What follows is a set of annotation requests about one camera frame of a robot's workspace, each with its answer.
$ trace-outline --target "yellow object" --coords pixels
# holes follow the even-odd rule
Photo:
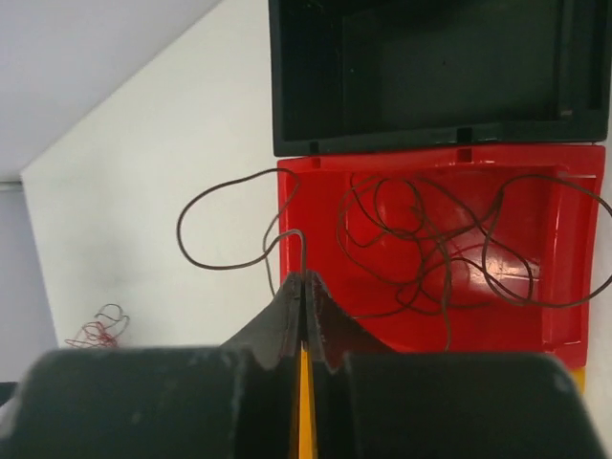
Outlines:
[[[299,459],[317,457],[317,429],[315,427],[315,391],[313,366],[307,349],[300,351],[299,371]]]
[[[580,393],[583,394],[584,388],[586,387],[586,371],[584,367],[577,370],[570,370],[570,373],[574,377],[574,381],[576,382]]]

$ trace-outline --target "tangled cable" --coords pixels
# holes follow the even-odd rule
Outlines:
[[[284,173],[284,174],[288,174],[290,176],[292,176],[295,179],[295,187],[293,189],[293,191],[291,192],[289,198],[287,198],[287,201],[279,208],[278,212],[276,213],[276,215],[274,216],[274,218],[272,219],[272,221],[270,222],[270,224],[268,225],[268,228],[266,229],[266,232],[264,233],[264,237],[263,237],[263,241],[262,241],[262,254],[257,256],[256,258],[254,258],[253,260],[250,261],[246,261],[243,263],[237,263],[237,264],[233,264],[233,265],[209,265],[207,263],[203,263],[201,261],[197,261],[196,259],[194,259],[189,252],[187,251],[186,247],[185,247],[185,243],[183,241],[183,222],[185,220],[186,215],[188,214],[189,210],[193,208],[193,206],[195,206],[197,203],[199,203],[200,201],[202,201],[205,197],[209,196],[209,194],[213,193],[214,191],[217,191],[221,188],[225,188],[228,186],[235,186],[235,185],[239,185],[239,184],[244,184],[245,182],[249,182],[251,180],[254,180],[258,177],[261,177],[263,175],[267,175],[267,174],[272,174],[272,173]],[[211,271],[231,271],[231,270],[241,270],[243,268],[248,268],[249,266],[253,266],[256,265],[257,263],[260,262],[264,262],[266,265],[266,273],[268,276],[268,284],[270,285],[270,290],[272,292],[272,295],[274,296],[276,294],[275,290],[274,290],[274,286],[273,286],[273,279],[272,279],[272,270],[270,268],[270,262],[268,260],[268,256],[270,255],[270,253],[272,252],[272,250],[274,249],[274,247],[276,246],[276,244],[278,244],[283,238],[285,237],[289,237],[291,235],[296,235],[299,237],[300,239],[300,243],[301,243],[301,279],[302,282],[306,277],[306,238],[304,237],[304,234],[302,233],[302,231],[300,231],[299,229],[289,229],[288,231],[282,232],[280,234],[278,234],[273,241],[270,243],[270,245],[268,244],[268,238],[270,237],[270,233],[272,232],[273,228],[274,228],[274,224],[278,221],[278,219],[280,218],[280,216],[282,215],[282,213],[285,211],[285,209],[287,208],[287,206],[292,202],[292,200],[294,199],[295,195],[297,194],[297,191],[299,190],[299,176],[293,172],[290,169],[286,169],[283,167],[275,167],[272,169],[266,169],[266,170],[262,170],[260,172],[257,172],[255,174],[252,174],[248,177],[244,177],[242,179],[236,179],[236,180],[230,180],[229,182],[223,182],[222,184],[216,185],[216,186],[212,186],[204,191],[202,191],[200,194],[198,194],[197,196],[195,196],[193,199],[191,199],[191,201],[189,201],[186,206],[183,208],[183,210],[181,210],[181,213],[179,214],[179,219],[177,221],[176,224],[176,239],[177,239],[177,243],[179,245],[179,249],[181,250],[181,253],[183,254],[183,256],[187,259],[187,261],[189,263],[191,263],[192,265],[201,268],[203,270],[211,270]]]
[[[84,324],[73,339],[64,342],[79,349],[119,347],[118,338],[130,323],[130,316],[119,304],[109,303],[100,308],[94,321]]]
[[[477,304],[453,304],[451,302],[452,297],[452,263],[465,263],[470,265],[472,268],[479,271],[488,287],[491,291],[505,302],[512,304],[514,306],[539,306],[543,308],[571,308],[574,306],[578,306],[596,295],[600,294],[603,290],[605,290],[610,283],[612,283],[612,275],[610,275],[595,291],[591,294],[585,296],[584,298],[577,299],[574,301],[566,302],[566,303],[547,303],[543,301],[539,301],[534,299],[534,290],[535,290],[535,276],[534,270],[531,266],[529,260],[527,260],[524,256],[519,254],[514,249],[508,247],[507,245],[501,243],[497,239],[493,237],[497,225],[499,223],[499,218],[502,213],[502,208],[504,204],[504,195],[509,186],[515,184],[519,181],[523,180],[542,180],[548,181],[554,184],[558,184],[561,186],[569,186],[572,189],[575,189],[590,198],[596,200],[600,206],[602,206],[606,212],[612,217],[612,208],[597,194],[591,192],[590,190],[578,186],[572,182],[567,180],[560,179],[558,177],[552,177],[548,175],[541,174],[526,174],[513,177],[506,182],[504,182],[499,189],[494,193],[491,205],[484,212],[484,215],[478,217],[475,212],[463,201],[461,201],[457,196],[452,194],[443,186],[431,181],[425,177],[415,177],[412,180],[408,179],[399,179],[399,178],[384,178],[379,176],[371,176],[368,177],[358,183],[354,183],[354,175],[351,176],[350,180],[350,188],[346,193],[342,196],[339,202],[339,213],[338,213],[338,224],[337,224],[337,240],[339,246],[341,247],[344,254],[356,265],[370,273],[381,282],[397,287],[397,292],[395,294],[395,299],[398,302],[398,308],[386,311],[386,312],[377,312],[368,315],[355,316],[357,319],[366,319],[366,318],[377,318],[377,317],[390,317],[397,315],[398,313],[404,311],[413,311],[415,313],[427,315],[427,316],[439,316],[441,315],[444,318],[444,322],[446,324],[447,329],[447,343],[445,346],[445,350],[450,348],[451,343],[451,324],[448,316],[448,310],[452,308],[456,309],[466,309],[466,308],[476,308],[476,307],[484,307],[489,303],[477,303]],[[391,228],[387,225],[381,216],[380,213],[380,191],[384,184],[390,182],[398,182],[405,186],[405,189],[411,193],[413,197],[414,205],[408,209],[408,211],[412,212],[412,214],[416,217],[418,224],[414,229],[406,229],[406,228]],[[462,228],[449,230],[446,232],[442,232],[438,229],[438,227],[431,221],[426,212],[426,206],[423,199],[423,195],[417,185],[421,186],[431,186],[436,188],[439,192],[449,198],[456,206],[461,208],[471,219],[472,223],[470,225],[463,226]],[[370,192],[372,193],[372,208],[374,212],[367,211],[365,205],[363,204],[362,198],[363,196]],[[360,242],[357,238],[350,232],[347,226],[347,218],[346,214],[350,207],[357,205],[360,211],[365,215],[367,220],[371,222],[376,228],[380,230],[380,232],[374,236],[372,239],[366,242]],[[465,256],[460,256],[457,253],[450,253],[448,249],[448,243],[451,242],[454,238],[465,234],[472,230],[479,230],[483,236],[484,240],[482,243],[482,250],[480,253],[480,261],[481,264],[474,262],[473,260],[466,258]],[[397,280],[390,279],[388,277],[384,277],[374,271],[372,268],[368,267],[364,263],[361,263],[355,256],[351,254],[346,245],[342,242],[342,235],[346,235],[347,239],[356,247],[361,249],[366,249],[372,247],[374,244],[381,241],[381,239],[388,235],[405,241],[406,243],[414,244],[420,254],[421,263],[417,268],[416,275],[414,275],[410,279],[406,280]],[[430,251],[426,251],[424,248],[425,241],[431,241],[433,243],[433,249]],[[528,278],[528,288],[527,294],[521,296],[516,292],[513,292],[511,289],[503,285],[495,276],[493,276],[487,267],[487,257],[491,246],[497,246],[501,248],[503,251],[511,253],[524,267],[525,272]],[[459,253],[466,251],[467,249],[459,250]],[[436,253],[439,253],[442,256],[441,262],[436,262],[431,264],[431,260]],[[444,281],[442,288],[442,296],[440,298],[435,298],[431,293],[429,293],[424,287],[424,280],[426,277],[435,270],[440,268],[444,269]],[[412,295],[408,300],[403,298],[404,292],[408,289],[412,288]],[[415,305],[415,302],[419,295],[424,295],[430,300],[434,301],[439,305],[439,308],[436,310],[425,310],[419,308]]]

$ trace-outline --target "red tray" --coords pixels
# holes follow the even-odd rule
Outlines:
[[[353,183],[379,174],[391,178],[426,177],[462,199],[477,215],[489,208],[494,193],[508,179],[525,174],[562,177],[600,193],[605,150],[600,146],[502,145],[442,148],[375,155],[299,158],[278,162],[296,172],[300,189],[280,218],[280,230],[301,229],[308,240],[308,268],[319,272],[336,302],[350,315],[397,309],[397,287],[376,279],[351,262],[337,240],[339,201]],[[278,176],[279,203],[294,189],[295,180]],[[389,226],[406,225],[409,194],[399,182],[381,188],[379,212]],[[419,187],[427,213],[442,230],[469,224],[464,210],[433,187]],[[530,261],[535,273],[535,299],[562,303],[590,292],[591,263],[598,204],[567,186],[542,180],[520,180],[509,186],[494,236]],[[378,232],[357,206],[345,216],[356,238]],[[482,245],[474,229],[451,246],[470,257],[469,247]],[[296,238],[280,246],[281,277],[299,270]],[[421,258],[413,245],[385,236],[380,243],[347,250],[369,268],[395,278],[415,273]],[[489,271],[504,285],[524,294],[525,268],[511,254],[491,247]],[[427,277],[428,290],[442,292],[442,270]],[[535,351],[554,354],[570,368],[586,364],[588,303],[570,309],[517,307],[495,296],[483,275],[463,263],[453,263],[452,301],[489,302],[489,306],[449,311],[451,351]],[[392,317],[361,319],[376,337],[400,352],[435,352],[445,347],[447,329],[441,316],[404,311]]]

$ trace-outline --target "black tray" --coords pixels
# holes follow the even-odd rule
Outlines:
[[[275,156],[607,135],[610,0],[270,0]]]

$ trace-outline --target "white table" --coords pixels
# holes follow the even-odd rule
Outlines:
[[[263,266],[199,271],[174,236],[200,190],[274,165],[267,9],[225,0],[24,171],[59,339],[118,302],[132,317],[128,344],[216,344],[268,304]],[[603,194],[612,201],[612,182]],[[194,209],[193,253],[257,256],[275,195],[268,177]],[[610,228],[602,219],[594,282],[612,271]],[[610,303],[612,291],[592,301],[586,400],[612,451]]]

